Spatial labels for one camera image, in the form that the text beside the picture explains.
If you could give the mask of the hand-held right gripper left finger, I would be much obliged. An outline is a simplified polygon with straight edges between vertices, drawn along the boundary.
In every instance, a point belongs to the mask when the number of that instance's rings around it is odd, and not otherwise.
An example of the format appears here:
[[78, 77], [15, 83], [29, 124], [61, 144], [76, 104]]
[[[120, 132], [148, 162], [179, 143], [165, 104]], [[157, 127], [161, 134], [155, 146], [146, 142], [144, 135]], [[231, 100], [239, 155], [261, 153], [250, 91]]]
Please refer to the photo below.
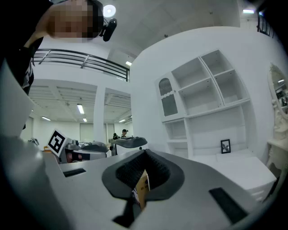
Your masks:
[[14, 137], [3, 138], [4, 183], [21, 206], [16, 221], [26, 229], [112, 230], [126, 202], [102, 183], [106, 167], [131, 152], [107, 159], [58, 164], [51, 153]]

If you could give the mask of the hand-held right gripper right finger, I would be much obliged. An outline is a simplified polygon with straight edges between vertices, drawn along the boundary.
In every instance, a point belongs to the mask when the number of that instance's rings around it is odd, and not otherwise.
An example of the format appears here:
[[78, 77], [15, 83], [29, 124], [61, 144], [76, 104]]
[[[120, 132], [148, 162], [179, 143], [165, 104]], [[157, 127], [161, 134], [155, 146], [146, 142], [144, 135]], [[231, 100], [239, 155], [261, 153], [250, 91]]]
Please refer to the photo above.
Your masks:
[[259, 203], [242, 187], [214, 168], [157, 151], [184, 172], [184, 183], [169, 199], [149, 201], [132, 224], [134, 230], [221, 230], [231, 225], [209, 190], [223, 188], [247, 212]]

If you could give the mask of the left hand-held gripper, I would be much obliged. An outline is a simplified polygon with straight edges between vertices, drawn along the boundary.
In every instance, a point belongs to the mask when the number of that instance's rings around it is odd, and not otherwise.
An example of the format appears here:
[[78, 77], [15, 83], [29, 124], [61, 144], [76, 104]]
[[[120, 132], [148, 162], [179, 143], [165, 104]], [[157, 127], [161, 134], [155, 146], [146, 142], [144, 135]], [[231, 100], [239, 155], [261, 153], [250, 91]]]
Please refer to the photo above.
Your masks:
[[77, 153], [82, 155], [82, 161], [106, 158], [104, 152], [80, 150], [78, 140], [70, 139], [55, 129], [48, 140], [48, 147], [55, 155], [59, 164], [67, 164], [66, 154]]

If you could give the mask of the person's left hand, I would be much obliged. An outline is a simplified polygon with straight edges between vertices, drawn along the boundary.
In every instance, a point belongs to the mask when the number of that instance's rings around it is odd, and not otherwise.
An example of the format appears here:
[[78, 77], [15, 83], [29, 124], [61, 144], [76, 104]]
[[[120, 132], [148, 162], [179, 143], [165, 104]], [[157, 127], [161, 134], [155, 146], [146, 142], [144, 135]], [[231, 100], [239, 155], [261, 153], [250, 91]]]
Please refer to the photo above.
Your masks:
[[77, 153], [68, 153], [66, 154], [67, 162], [73, 163], [73, 162], [81, 162], [82, 161], [82, 155]]

